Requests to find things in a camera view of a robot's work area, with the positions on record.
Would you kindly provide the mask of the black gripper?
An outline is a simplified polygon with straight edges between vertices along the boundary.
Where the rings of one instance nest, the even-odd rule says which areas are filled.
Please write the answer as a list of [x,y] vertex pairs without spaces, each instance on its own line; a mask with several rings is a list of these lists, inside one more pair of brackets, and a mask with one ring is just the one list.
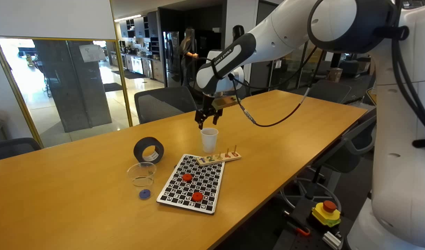
[[194,121],[197,125],[202,125],[204,121],[210,117],[212,124],[216,124],[220,115],[222,111],[213,107],[213,97],[204,97],[201,104],[195,108]]

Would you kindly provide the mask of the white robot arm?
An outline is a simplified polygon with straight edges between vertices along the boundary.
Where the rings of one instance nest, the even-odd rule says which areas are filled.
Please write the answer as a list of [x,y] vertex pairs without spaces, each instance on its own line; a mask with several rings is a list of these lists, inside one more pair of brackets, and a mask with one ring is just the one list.
[[305,42],[337,57],[366,54],[374,67],[372,190],[348,232],[348,246],[425,249],[425,4],[283,0],[201,65],[195,85],[217,96],[231,89],[234,68],[277,60]]

